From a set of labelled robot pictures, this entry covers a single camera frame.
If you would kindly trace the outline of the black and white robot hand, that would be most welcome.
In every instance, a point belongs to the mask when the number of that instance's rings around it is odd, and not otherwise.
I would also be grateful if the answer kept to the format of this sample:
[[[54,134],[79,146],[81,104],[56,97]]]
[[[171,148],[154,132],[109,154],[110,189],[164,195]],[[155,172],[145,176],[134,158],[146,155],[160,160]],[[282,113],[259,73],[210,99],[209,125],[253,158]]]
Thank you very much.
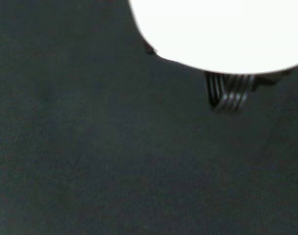
[[[205,73],[211,109],[240,110],[298,67],[298,0],[131,0],[146,50]]]

